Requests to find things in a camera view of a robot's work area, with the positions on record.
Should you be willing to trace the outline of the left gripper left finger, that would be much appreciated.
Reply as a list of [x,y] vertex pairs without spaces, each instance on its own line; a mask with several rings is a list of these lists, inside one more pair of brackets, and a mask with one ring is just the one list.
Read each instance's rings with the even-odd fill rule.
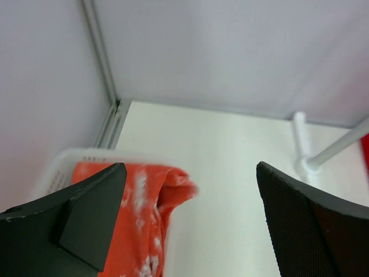
[[91,177],[1,213],[1,276],[97,276],[118,217],[127,171]]

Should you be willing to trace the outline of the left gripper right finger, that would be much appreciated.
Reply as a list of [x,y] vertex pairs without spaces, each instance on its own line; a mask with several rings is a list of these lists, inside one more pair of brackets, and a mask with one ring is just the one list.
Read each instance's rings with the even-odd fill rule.
[[256,176],[281,276],[368,276],[368,207],[265,162]]

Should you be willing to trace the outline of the orange white patterned trousers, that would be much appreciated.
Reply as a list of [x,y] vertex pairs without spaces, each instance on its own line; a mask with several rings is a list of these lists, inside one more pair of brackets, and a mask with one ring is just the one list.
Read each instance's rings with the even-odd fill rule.
[[127,163],[125,189],[106,264],[99,276],[163,276],[172,211],[198,193],[188,173]]

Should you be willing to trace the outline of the red trousers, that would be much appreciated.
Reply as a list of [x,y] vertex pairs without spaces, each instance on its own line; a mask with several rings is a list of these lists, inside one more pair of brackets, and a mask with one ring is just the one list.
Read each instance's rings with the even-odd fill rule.
[[360,147],[362,151],[366,177],[369,178],[369,134],[367,133],[360,139]]

